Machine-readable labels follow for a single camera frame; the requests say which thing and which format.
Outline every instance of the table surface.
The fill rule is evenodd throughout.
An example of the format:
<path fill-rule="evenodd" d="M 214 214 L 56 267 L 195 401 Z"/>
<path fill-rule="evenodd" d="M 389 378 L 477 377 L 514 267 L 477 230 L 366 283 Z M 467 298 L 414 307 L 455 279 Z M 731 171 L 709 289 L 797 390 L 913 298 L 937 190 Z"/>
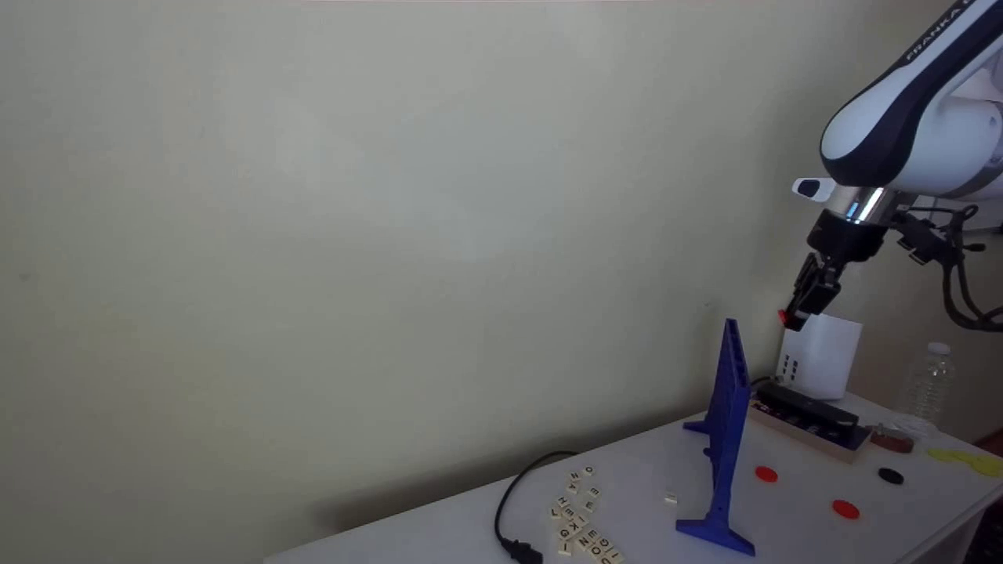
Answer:
<path fill-rule="evenodd" d="M 872 401 L 849 399 L 863 422 L 889 415 Z M 681 422 L 612 442 L 606 448 L 544 467 L 525 481 L 504 515 L 504 534 L 533 541 L 545 560 L 588 560 L 559 554 L 559 521 L 552 505 L 568 494 L 568 477 L 592 467 L 598 505 L 592 527 L 612 538 L 623 560 L 700 560 L 750 564 L 726 549 L 681 536 L 677 521 L 701 518 L 712 499 L 705 438 Z M 869 444 L 852 464 L 799 444 L 750 419 L 733 477 L 731 527 L 751 538 L 757 560 L 777 564 L 886 564 L 913 560 L 979 518 L 1003 494 L 1003 481 L 927 459 L 927 448 L 983 454 L 952 435 L 931 433 L 913 454 Z M 777 483 L 759 483 L 757 467 L 774 467 Z M 878 481 L 878 467 L 905 477 L 903 486 Z M 268 564 L 507 564 L 493 536 L 493 515 L 504 483 L 493 483 L 341 536 L 292 549 Z M 834 499 L 852 501 L 863 518 L 843 521 Z"/>

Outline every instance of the robotic arm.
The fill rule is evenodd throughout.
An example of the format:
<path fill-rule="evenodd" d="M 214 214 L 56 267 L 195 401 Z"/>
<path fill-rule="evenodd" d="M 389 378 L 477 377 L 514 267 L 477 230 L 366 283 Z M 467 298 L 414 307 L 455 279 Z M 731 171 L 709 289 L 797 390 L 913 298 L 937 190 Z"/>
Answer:
<path fill-rule="evenodd" d="M 845 264 L 872 261 L 895 230 L 919 264 L 944 267 L 944 305 L 960 325 L 1003 333 L 1003 311 L 979 311 L 967 283 L 962 225 L 979 207 L 952 211 L 948 225 L 915 218 L 919 194 L 1003 198 L 1000 33 L 1003 0 L 960 0 L 829 124 L 821 160 L 832 178 L 793 184 L 824 214 L 780 314 L 786 329 L 821 314 L 839 295 Z M 969 314 L 952 301 L 952 275 Z"/>

